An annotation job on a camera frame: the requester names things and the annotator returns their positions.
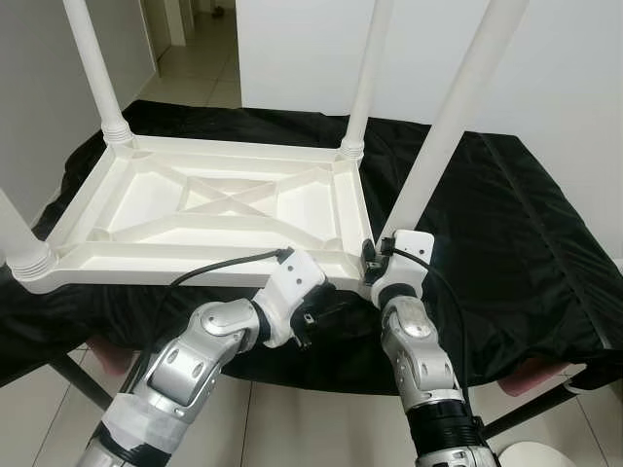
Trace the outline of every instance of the black cloth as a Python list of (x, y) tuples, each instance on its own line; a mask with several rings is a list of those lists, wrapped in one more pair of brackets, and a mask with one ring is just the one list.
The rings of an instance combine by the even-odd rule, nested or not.
[[(271, 110), (191, 108), (137, 101), (125, 112), (137, 134), (337, 147), (345, 117)], [(380, 234), (428, 126), (371, 119), (360, 173), (374, 235)], [(45, 238), (104, 150), (101, 133), (66, 164), (61, 193), (35, 232)], [(623, 278), (543, 167), (514, 136), (466, 133), (418, 224), (435, 235), (431, 263), (466, 310), (470, 384), (512, 372), (531, 356), (623, 360)], [(155, 332), (179, 332), (176, 310), (253, 290), (182, 287)], [(66, 285), (28, 294), (0, 269), (0, 382), (67, 352), (89, 336), (133, 348), (153, 330), (163, 287)], [(430, 275), (426, 305), (460, 372), (457, 310)], [(395, 393), (380, 346), (379, 312), (351, 292), (314, 311), (312, 347), (258, 346), (225, 369), (233, 376), (312, 389)]]

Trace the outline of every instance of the doorway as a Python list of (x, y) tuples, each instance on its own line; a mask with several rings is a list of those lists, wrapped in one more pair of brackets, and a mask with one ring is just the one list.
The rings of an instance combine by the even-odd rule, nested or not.
[(158, 73), (139, 97), (240, 107), (234, 0), (141, 0), (141, 5)]

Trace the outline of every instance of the black cable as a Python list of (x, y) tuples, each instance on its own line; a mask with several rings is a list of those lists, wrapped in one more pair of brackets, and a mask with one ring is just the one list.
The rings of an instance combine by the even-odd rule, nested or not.
[(462, 389), (463, 399), (465, 400), (465, 405), (467, 406), (469, 415), (472, 416), (471, 403), (469, 402), (469, 389), (467, 387), (467, 336), (465, 332), (465, 310), (463, 309), (463, 307), (460, 305), (460, 302), (458, 301), (458, 297), (457, 297), (457, 294), (455, 293), (455, 289), (452, 288), (452, 285), (450, 285), (450, 282), (448, 282), (448, 280), (444, 277), (444, 275), (438, 269), (431, 266), (426, 261), (418, 258), (415, 255), (412, 255), (411, 253), (407, 253), (406, 251), (402, 251), (397, 248), (390, 248), (387, 251), (390, 253), (394, 253), (398, 256), (407, 258), (411, 261), (414, 261), (418, 263), (420, 266), (422, 266), (424, 269), (428, 270), (431, 274), (435, 276), (435, 278), (439, 282), (441, 282), (444, 285), (444, 287), (450, 294), (452, 301), (455, 303), (455, 307), (457, 309), (458, 324), (460, 325), (460, 342), (461, 342), (461, 353), (462, 353), (459, 383)]
[(261, 253), (259, 255), (253, 256), (245, 256), (243, 258), (234, 258), (233, 260), (223, 261), (221, 263), (215, 263), (213, 265), (203, 266), (201, 268), (193, 269), (185, 274), (180, 275), (175, 280), (173, 280), (170, 284), (166, 286), (165, 293), (160, 298), (158, 305), (156, 306), (156, 313), (154, 315), (154, 326), (153, 331), (151, 333), (151, 338), (147, 341), (147, 344), (143, 348), (138, 357), (139, 361), (137, 362), (137, 373), (136, 378), (134, 379), (134, 384), (132, 388), (143, 379), (145, 374), (147, 373), (147, 369), (149, 368), (149, 360), (154, 350), (154, 340), (156, 339), (156, 333), (158, 332), (158, 326), (160, 323), (160, 317), (162, 313), (163, 306), (165, 305), (166, 299), (170, 296), (173, 289), (180, 286), (182, 283), (186, 282), (188, 279), (196, 277), (201, 274), (205, 274), (206, 272), (211, 272), (213, 270), (227, 268), (229, 266), (241, 265), (244, 263), (252, 263), (254, 261), (266, 260), (272, 257), (281, 257), (283, 255), (289, 254), (291, 250), (289, 249), (277, 249), (273, 251), (269, 251), (267, 253)]

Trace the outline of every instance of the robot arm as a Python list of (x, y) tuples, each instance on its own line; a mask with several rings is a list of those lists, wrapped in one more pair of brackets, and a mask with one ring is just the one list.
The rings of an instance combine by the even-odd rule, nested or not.
[[(430, 262), (429, 233), (396, 231), (392, 248)], [(448, 354), (420, 299), (426, 269), (398, 255), (374, 262), (372, 300), (382, 310), (382, 345), (391, 361), (417, 467), (495, 467), (482, 423), (465, 405)]]
[(294, 336), (294, 312), (325, 283), (312, 257), (295, 251), (251, 301), (197, 308), (186, 331), (163, 348), (133, 394), (115, 397), (78, 465), (165, 466), (223, 366), (257, 342), (286, 343)]

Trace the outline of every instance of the white wall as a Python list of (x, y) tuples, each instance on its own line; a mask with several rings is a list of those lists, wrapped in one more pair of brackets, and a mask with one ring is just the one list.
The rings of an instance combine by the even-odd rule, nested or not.
[[(122, 107), (153, 75), (138, 0), (91, 0)], [(60, 185), (71, 152), (99, 128), (62, 2), (0, 2), (0, 187), (27, 221)]]
[[(373, 116), (430, 123), (486, 0), (396, 0)], [(238, 0), (242, 103), (347, 114), (372, 0)], [(620, 0), (534, 0), (470, 129), (519, 135), (615, 257)]]

